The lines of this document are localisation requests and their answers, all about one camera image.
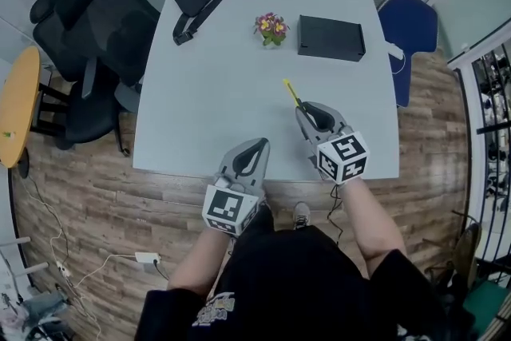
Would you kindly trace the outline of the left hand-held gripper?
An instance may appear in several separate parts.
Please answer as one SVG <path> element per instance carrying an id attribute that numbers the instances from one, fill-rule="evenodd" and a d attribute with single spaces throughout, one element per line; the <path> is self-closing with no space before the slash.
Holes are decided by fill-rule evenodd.
<path id="1" fill-rule="evenodd" d="M 270 151 L 269 140 L 261 137 L 224 155 L 204 198 L 202 217 L 209 228 L 239 237 L 248 227 L 265 199 L 263 180 Z"/>

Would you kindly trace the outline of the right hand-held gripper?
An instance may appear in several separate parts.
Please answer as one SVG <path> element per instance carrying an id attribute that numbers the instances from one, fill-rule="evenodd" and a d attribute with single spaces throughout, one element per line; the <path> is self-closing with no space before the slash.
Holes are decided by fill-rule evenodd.
<path id="1" fill-rule="evenodd" d="M 359 131 L 341 132 L 324 140 L 325 132 L 337 133 L 345 125 L 338 111 L 305 101 L 304 106 L 295 108 L 295 118 L 304 138 L 319 142 L 312 150 L 311 162 L 323 179 L 343 185 L 364 174 L 370 151 Z"/>

